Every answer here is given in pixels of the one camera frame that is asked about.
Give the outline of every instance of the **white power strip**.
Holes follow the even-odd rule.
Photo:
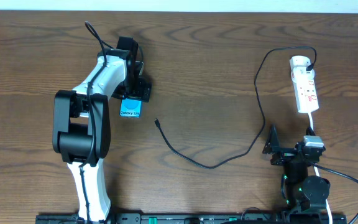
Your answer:
[[[290,60],[291,79],[299,113],[311,113],[318,109],[314,69],[306,70],[310,63],[310,59],[305,56],[294,56]]]

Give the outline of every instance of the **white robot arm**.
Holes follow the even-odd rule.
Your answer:
[[[151,84],[140,77],[143,62],[136,61],[137,49],[132,38],[120,37],[116,49],[102,51],[106,64],[104,55],[99,53],[95,68],[84,82],[72,91],[60,90],[55,96],[53,149],[62,155],[73,173],[80,201],[78,216],[84,220],[105,220],[111,206],[103,172],[111,138],[109,99],[113,96],[149,101]],[[90,114],[94,129],[91,119],[88,125],[74,122],[80,116],[90,118]]]

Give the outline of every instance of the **green component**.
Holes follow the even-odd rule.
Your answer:
[[[157,224],[157,218],[149,218],[149,224]]]

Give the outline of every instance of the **white background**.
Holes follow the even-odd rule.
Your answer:
[[[0,9],[358,13],[358,0],[0,0]]]

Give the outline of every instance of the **tabletop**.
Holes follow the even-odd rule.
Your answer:
[[[56,92],[80,84],[96,65],[100,46],[84,21],[113,46],[120,35],[134,37],[153,84],[139,119],[120,117],[120,100],[109,102],[104,172],[113,206],[144,213],[283,208],[283,168],[271,166],[262,148],[271,124],[283,145],[302,139],[309,121],[296,110],[288,61],[313,58],[311,50],[269,55],[258,77],[267,124],[245,157],[196,167],[169,150],[154,119],[173,147],[204,164],[246,151],[262,125],[255,73],[270,49],[294,45],[318,53],[313,119],[327,149],[319,164],[358,179],[358,14],[0,11],[0,223],[78,210],[52,128]],[[321,175],[331,182],[331,210],[350,220],[358,185]]]

